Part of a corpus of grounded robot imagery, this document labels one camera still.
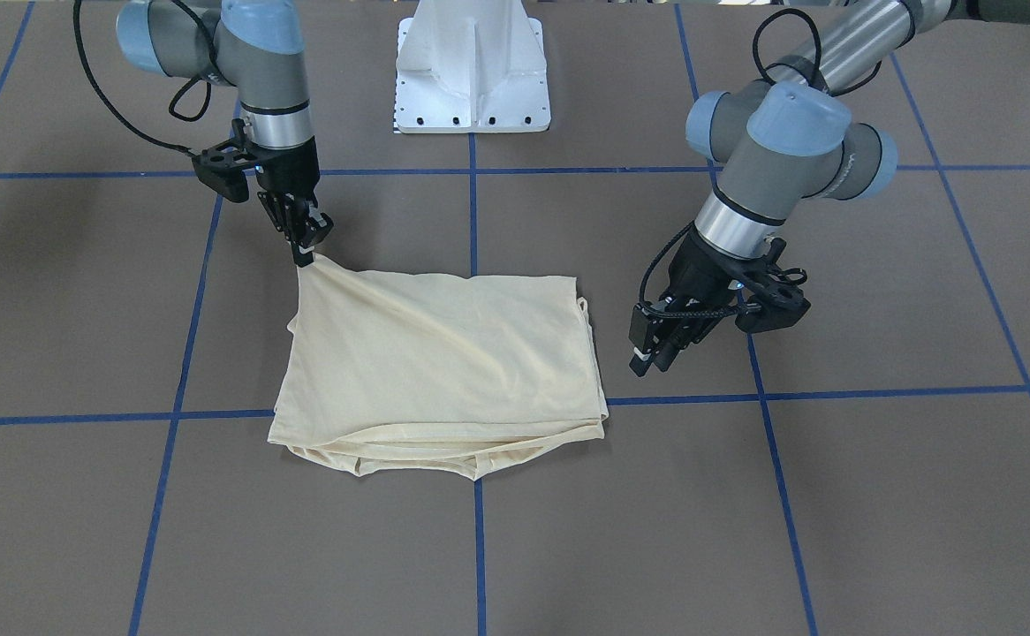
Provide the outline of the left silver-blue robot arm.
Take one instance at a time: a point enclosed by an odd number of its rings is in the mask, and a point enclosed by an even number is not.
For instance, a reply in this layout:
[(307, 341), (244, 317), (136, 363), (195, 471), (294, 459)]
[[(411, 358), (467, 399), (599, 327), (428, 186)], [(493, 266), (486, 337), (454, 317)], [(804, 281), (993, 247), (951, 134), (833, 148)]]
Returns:
[(803, 199), (874, 196), (889, 185), (898, 149), (889, 134), (854, 122), (842, 96), (870, 81), (882, 61), (915, 36), (954, 19), (1030, 26), (1030, 1), (849, 1), (820, 29), (805, 21), (800, 47), (764, 64), (736, 93), (697, 98), (685, 121), (693, 150), (721, 166), (700, 213), (674, 235), (670, 284), (656, 301), (640, 295), (631, 319), (631, 370), (667, 371), (723, 319), (746, 334), (789, 329), (809, 310), (803, 269), (778, 264), (778, 231)]

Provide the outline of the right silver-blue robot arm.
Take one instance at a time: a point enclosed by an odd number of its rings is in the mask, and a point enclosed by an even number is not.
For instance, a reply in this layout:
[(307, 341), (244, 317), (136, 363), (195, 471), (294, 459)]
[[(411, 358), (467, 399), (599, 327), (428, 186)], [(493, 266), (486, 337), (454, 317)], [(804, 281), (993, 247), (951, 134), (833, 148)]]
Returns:
[(320, 162), (304, 60), (290, 1), (130, 1), (116, 21), (119, 48), (158, 75), (237, 90), (241, 114), (232, 136), (191, 152), (193, 173), (232, 202), (258, 201), (284, 234), (294, 264), (312, 264), (332, 230), (314, 189)]

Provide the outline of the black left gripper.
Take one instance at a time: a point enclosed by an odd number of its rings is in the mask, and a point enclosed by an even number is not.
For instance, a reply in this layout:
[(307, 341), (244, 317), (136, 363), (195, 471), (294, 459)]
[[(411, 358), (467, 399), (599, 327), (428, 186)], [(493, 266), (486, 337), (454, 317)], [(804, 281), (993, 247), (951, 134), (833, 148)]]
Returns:
[[(665, 313), (718, 311), (734, 297), (731, 278), (702, 248), (700, 234), (694, 228), (680, 232), (681, 242), (673, 254), (667, 289), (654, 302)], [(637, 302), (632, 308), (629, 338), (633, 346), (629, 369), (644, 377), (652, 367), (667, 372), (679, 352), (708, 337), (721, 319), (676, 319), (657, 315)]]

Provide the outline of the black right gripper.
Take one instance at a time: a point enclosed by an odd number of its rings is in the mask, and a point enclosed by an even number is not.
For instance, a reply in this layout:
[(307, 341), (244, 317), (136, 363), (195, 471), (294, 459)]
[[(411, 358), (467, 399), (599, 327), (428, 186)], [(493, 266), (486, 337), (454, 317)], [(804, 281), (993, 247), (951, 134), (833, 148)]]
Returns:
[(318, 209), (314, 189), (320, 181), (316, 140), (295, 148), (265, 148), (256, 144), (258, 193), (266, 214), (278, 232), (285, 232), (291, 260), (298, 269), (313, 264), (314, 247), (334, 228), (332, 217)]

